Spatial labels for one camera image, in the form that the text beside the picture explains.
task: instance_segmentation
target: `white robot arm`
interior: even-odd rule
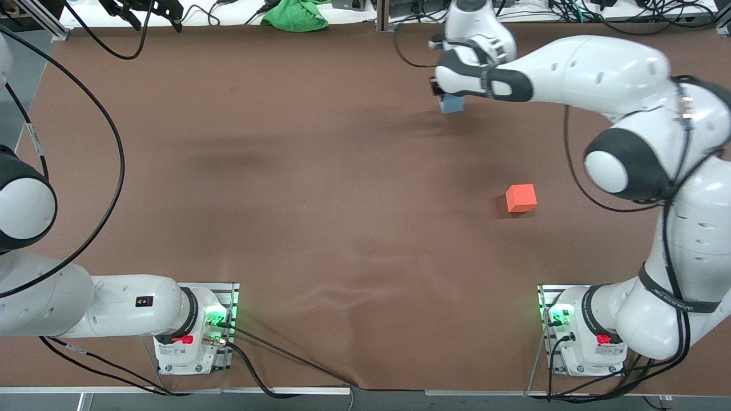
[[[466,10],[452,4],[459,30],[486,37],[502,25],[488,1]],[[463,14],[473,15],[467,20]],[[730,313],[731,163],[711,156],[731,140],[731,92],[695,78],[670,77],[658,50],[623,39],[576,36],[557,40],[517,60],[495,59],[490,42],[447,45],[456,27],[448,18],[445,52],[432,87],[436,94],[479,96],[507,102],[555,102],[598,112],[613,122],[584,152],[584,167],[601,190],[626,200],[662,202],[674,195],[667,216],[668,244],[683,299],[673,297],[666,271],[664,219],[658,218],[651,253],[634,278],[598,287],[571,287],[555,301],[551,320],[571,375],[620,369],[627,347],[665,359],[678,349],[677,310],[688,313],[694,344]],[[687,145],[686,137],[690,136]],[[675,194],[674,184],[687,182]]]
[[[0,86],[11,69],[0,37]],[[227,310],[206,288],[147,274],[90,276],[75,264],[30,283],[60,263],[20,250],[50,231],[57,208],[46,177],[0,146],[0,336],[152,335],[165,373],[210,372],[225,343],[210,337],[221,336],[214,324]]]

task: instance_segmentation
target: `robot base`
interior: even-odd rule
[[[216,353],[219,347],[204,344],[204,337],[220,337],[222,329],[207,323],[215,320],[214,317],[221,317],[225,320],[227,310],[220,303],[213,292],[204,287],[190,287],[190,290],[198,300],[198,315],[195,325],[189,333],[193,336],[191,344],[184,344],[177,341],[172,344],[162,344],[156,339],[155,355],[159,362],[160,374],[167,375],[192,375],[210,374],[216,361]]]
[[[539,286],[539,299],[543,310],[546,353],[550,363],[550,350],[556,342],[565,337],[556,349],[553,359],[554,374],[568,374],[572,377],[603,377],[624,367],[627,346],[605,343],[589,329],[582,313],[583,296],[587,286],[543,285]],[[560,321],[561,325],[551,326]]]

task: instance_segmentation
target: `black robotic clamp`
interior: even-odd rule
[[[183,31],[183,5],[178,0],[99,0],[99,3],[109,15],[121,17],[139,31],[142,24],[132,10],[146,12],[150,10],[151,1],[155,3],[151,9],[152,14],[168,19],[178,33]]]

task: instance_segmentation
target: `gray floor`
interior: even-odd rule
[[[24,33],[23,38],[46,52],[50,52],[50,35],[42,32]],[[38,88],[44,61],[12,40],[8,40],[15,56],[15,69],[10,84],[23,104],[28,108]],[[0,92],[0,143],[12,147],[23,126],[23,117],[7,92]],[[236,369],[229,372],[243,372]],[[0,411],[72,411],[76,410],[78,394],[0,394]],[[576,410],[586,411],[633,411],[650,410],[640,397],[627,396],[611,401],[577,406],[554,401],[515,396],[426,396],[423,392],[388,392],[354,390],[352,409],[365,410]],[[263,394],[200,394],[184,398],[164,398],[151,394],[96,394],[91,403],[92,411],[347,411],[349,396],[301,396],[287,400],[269,399]],[[731,410],[731,398],[673,399],[673,409],[680,411]]]

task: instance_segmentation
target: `white joint cover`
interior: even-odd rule
[[[584,157],[584,167],[591,181],[605,192],[622,192],[629,183],[629,176],[622,162],[606,151],[589,153]]]
[[[40,235],[55,214],[53,193],[41,181],[19,178],[0,189],[0,230],[11,238],[27,240]]]

